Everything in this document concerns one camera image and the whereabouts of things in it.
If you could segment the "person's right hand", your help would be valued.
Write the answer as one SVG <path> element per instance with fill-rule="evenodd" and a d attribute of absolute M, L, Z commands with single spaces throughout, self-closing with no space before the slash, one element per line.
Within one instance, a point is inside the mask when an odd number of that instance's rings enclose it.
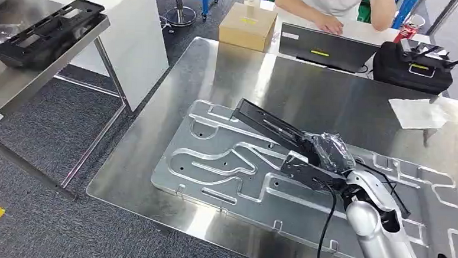
<path fill-rule="evenodd" d="M 332 15 L 324 15 L 319 13 L 314 20 L 314 23 L 317 27 L 327 33 L 333 35 L 342 35 L 343 33 L 343 24 Z"/>

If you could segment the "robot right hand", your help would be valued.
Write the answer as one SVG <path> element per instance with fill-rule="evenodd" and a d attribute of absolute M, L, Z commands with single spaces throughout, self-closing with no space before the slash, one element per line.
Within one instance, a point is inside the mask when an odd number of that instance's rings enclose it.
<path fill-rule="evenodd" d="M 342 191 L 346 177 L 355 169 L 354 158 L 338 134 L 308 133 L 299 146 L 289 151 L 280 171 L 315 191 Z"/>

